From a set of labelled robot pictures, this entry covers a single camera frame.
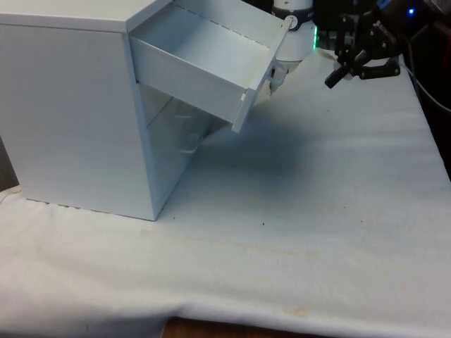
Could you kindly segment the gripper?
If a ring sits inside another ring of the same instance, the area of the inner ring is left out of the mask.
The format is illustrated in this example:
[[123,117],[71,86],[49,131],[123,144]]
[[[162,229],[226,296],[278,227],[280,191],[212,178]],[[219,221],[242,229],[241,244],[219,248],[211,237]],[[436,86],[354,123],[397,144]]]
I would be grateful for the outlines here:
[[400,42],[396,35],[412,38],[424,27],[423,1],[377,1],[362,15],[368,29],[362,32],[354,15],[340,16],[335,55],[339,66],[325,80],[332,89],[347,74],[361,80],[400,74]]

